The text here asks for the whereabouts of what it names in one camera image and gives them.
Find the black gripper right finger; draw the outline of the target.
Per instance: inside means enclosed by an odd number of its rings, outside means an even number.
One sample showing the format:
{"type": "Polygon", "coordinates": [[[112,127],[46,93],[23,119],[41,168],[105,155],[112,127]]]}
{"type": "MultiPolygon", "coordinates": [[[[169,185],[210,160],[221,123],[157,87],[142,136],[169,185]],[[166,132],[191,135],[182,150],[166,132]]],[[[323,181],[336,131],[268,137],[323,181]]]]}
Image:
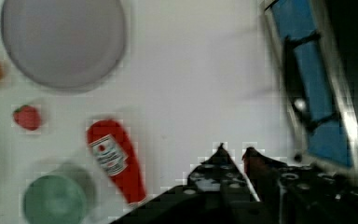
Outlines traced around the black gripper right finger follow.
{"type": "Polygon", "coordinates": [[[312,164],[291,166],[248,147],[244,172],[279,224],[358,224],[358,186],[312,164]]]}

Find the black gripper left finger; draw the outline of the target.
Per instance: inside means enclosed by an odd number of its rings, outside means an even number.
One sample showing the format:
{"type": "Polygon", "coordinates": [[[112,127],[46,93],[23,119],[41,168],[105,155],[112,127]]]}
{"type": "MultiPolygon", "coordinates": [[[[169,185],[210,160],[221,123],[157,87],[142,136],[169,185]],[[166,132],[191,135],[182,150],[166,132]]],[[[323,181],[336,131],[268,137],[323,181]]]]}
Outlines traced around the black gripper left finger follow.
{"type": "Polygon", "coordinates": [[[184,185],[161,193],[110,224],[232,224],[232,204],[258,200],[225,145],[194,168],[184,185]]]}

